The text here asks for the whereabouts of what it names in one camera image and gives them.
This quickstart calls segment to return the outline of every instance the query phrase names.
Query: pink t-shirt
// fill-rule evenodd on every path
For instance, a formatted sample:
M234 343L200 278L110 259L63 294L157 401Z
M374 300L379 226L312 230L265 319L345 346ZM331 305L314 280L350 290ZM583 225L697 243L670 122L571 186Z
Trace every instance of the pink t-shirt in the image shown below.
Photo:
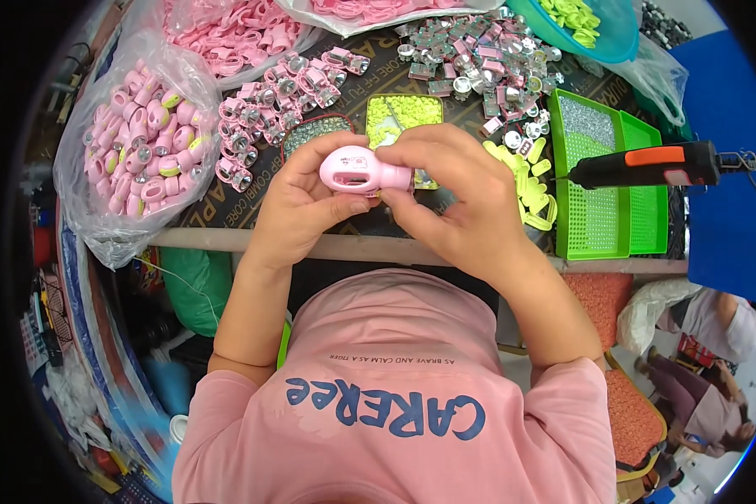
M524 396L495 330L478 297L415 271L323 290L261 388L199 383L175 502L613 502L602 371L555 365Z

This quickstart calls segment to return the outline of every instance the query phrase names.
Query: blue panel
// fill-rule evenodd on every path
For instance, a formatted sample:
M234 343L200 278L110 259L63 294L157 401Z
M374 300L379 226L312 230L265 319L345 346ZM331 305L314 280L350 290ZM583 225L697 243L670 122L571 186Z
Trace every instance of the blue panel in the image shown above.
M734 36L720 31L670 53L689 71L684 106L693 131L720 152L756 152L756 75ZM756 190L747 176L723 176L705 194L691 188L689 221L689 280L756 301Z

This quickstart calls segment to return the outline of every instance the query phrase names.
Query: green plastic tray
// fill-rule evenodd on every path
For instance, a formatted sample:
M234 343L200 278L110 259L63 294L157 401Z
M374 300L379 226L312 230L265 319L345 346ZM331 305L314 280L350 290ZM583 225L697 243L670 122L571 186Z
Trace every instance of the green plastic tray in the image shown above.
M574 93L556 89L549 97L554 174L566 176L584 157L612 151L585 136L567 136L559 97L567 97L610 116L616 152L625 150L622 119L617 110ZM557 244L555 253L569 260L621 259L630 255L630 188L586 190L557 180Z
M627 150L661 145L661 132L620 111ZM663 254L667 251L669 204L666 186L630 188L630 253Z

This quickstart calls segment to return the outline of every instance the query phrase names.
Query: plastic bag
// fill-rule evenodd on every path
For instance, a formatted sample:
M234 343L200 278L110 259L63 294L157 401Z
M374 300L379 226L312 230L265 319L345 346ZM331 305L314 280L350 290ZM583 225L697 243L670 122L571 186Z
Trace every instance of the plastic bag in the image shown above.
M163 268L173 273L163 278L179 321L197 334L216 336L218 318L232 291L230 253L160 247L160 255Z
M198 2L200 0L176 0L176 4L179 2ZM232 0L205 0L207 3L213 3L215 5L237 5L240 0L233 2ZM163 31L168 28L166 26L165 16L165 3L163 0L134 0L129 7L128 12L124 15L121 21L121 37L120 44L124 42L127 34L134 34L143 28L154 28ZM304 25L297 35L297 40L294 42L294 47L290 50L302 53L311 48L319 40L325 36L325 30L316 28L315 26ZM266 68L270 68L276 65L277 60L281 58L284 53L270 55L263 63L258 66L244 66L241 72L231 76L215 77L215 85L219 91L226 91L228 89L236 89L241 87L244 82L253 82L262 77Z
M616 319L616 341L628 352L640 356L650 348L655 323L667 307L692 297L702 289L687 278L654 281L640 288L619 312Z
M168 29L190 32L196 26L218 21L236 3L240 0L173 0Z
M675 126L686 124L683 113L683 95L686 91L688 70L678 61L648 39L638 34L638 53L635 61L624 61L602 66L622 76L631 86L641 91L657 105L667 120Z
M362 25L360 24L360 19L362 19L361 16L354 19L342 19L337 15L318 14L313 9L311 1L312 0L275 0L275 2L280 4L280 6L283 7L283 10L295 21L325 28L327 31L342 35L344 38L362 32L369 32L370 30L377 30L384 26L408 23L414 19L432 18L433 16L444 15L481 14L495 9L504 3L503 0L467 0L466 2L463 2L464 6L462 7L451 9L421 9L410 12L406 15L387 19L383 23Z
M53 181L68 226L111 269L128 263L146 247L148 240L182 209L199 200L214 177L213 166L221 152L220 136L215 126L200 127L197 137L211 144L202 158L201 175L196 185L180 201L149 215L133 217L108 215L106 200L84 174L84 132L93 124L93 112L109 101L110 89L123 83L139 58L146 61L153 75L171 89L189 99L199 110L218 110L221 94L202 58L169 44L162 31L143 29L118 45L110 71L89 86L76 103L53 164Z

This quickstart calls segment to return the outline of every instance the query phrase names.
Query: pink flashlight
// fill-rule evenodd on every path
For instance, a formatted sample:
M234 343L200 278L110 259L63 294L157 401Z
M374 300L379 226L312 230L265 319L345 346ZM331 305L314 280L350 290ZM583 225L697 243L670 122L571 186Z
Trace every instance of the pink flashlight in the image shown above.
M334 191L374 197L379 189L414 190L413 169L383 163L368 148L347 145L333 151L319 168L319 178Z

